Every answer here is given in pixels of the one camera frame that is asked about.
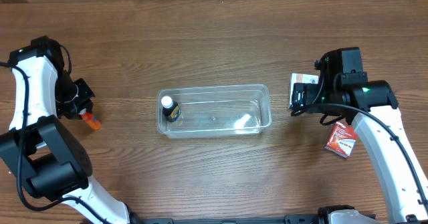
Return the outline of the white Hansaplast plaster box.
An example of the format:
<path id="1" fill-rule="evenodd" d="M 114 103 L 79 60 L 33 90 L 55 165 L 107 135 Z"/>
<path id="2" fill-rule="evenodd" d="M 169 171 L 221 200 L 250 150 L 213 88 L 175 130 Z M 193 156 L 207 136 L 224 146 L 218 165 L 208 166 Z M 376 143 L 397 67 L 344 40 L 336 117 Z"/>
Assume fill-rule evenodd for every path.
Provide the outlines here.
<path id="1" fill-rule="evenodd" d="M 292 94 L 294 90 L 294 84 L 302 83 L 302 84 L 318 84 L 319 77 L 317 75 L 310 74 L 298 74 L 292 73 L 290 77 L 290 104 L 289 107 L 292 107 Z"/>

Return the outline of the orange bottle white cap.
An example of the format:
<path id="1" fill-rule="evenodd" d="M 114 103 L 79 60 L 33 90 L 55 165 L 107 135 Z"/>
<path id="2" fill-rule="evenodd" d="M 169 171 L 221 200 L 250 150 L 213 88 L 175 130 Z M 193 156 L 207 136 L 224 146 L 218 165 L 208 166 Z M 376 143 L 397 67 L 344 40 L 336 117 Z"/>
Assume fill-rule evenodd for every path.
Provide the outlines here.
<path id="1" fill-rule="evenodd" d="M 101 128 L 101 122 L 96 119 L 93 113 L 84 112 L 83 110 L 79 113 L 82 120 L 93 130 L 99 130 Z"/>

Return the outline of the red white packet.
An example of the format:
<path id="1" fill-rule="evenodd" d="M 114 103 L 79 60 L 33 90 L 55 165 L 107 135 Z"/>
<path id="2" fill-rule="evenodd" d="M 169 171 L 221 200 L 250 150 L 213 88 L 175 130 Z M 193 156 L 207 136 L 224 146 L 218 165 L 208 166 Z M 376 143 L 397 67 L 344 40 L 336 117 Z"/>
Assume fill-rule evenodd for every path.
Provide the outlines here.
<path id="1" fill-rule="evenodd" d="M 342 122 L 335 122 L 324 148 L 343 158 L 348 158 L 357 139 L 358 135 L 351 126 Z"/>

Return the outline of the dark bottle white cap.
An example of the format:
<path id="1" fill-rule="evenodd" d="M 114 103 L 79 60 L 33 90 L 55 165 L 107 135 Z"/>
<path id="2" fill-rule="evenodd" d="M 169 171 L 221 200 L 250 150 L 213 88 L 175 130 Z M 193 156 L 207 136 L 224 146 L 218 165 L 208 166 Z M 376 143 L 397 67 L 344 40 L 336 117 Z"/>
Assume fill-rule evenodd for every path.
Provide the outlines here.
<path id="1" fill-rule="evenodd" d="M 168 122 L 175 122 L 181 115 L 178 102 L 175 102 L 170 96 L 163 96 L 160 100 L 163 107 L 163 115 Z"/>

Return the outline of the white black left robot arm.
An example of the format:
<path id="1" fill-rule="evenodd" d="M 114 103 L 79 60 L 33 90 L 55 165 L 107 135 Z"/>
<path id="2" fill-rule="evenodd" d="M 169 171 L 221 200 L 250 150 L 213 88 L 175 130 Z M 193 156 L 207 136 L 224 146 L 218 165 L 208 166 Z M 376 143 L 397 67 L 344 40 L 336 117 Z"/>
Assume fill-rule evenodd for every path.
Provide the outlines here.
<path id="1" fill-rule="evenodd" d="M 93 91 L 70 77 L 66 48 L 48 36 L 12 51 L 1 66 L 16 83 L 15 113 L 1 135 L 1 159 L 15 175 L 17 193 L 32 211 L 59 204 L 73 207 L 92 223 L 140 223 L 93 176 L 88 153 L 60 122 L 92 113 Z"/>

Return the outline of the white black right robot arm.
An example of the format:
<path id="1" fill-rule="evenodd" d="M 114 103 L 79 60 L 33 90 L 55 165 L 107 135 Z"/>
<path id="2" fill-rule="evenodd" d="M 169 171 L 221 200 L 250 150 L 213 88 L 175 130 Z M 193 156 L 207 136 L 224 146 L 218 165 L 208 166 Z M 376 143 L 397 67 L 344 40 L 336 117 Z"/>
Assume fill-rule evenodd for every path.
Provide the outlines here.
<path id="1" fill-rule="evenodd" d="M 379 180 L 389 223 L 427 222 L 427 177 L 409 143 L 398 100 L 384 80 L 370 81 L 358 47 L 326 52 L 314 67 L 316 83 L 290 86 L 292 116 L 321 114 L 328 125 L 345 120 L 363 143 Z"/>

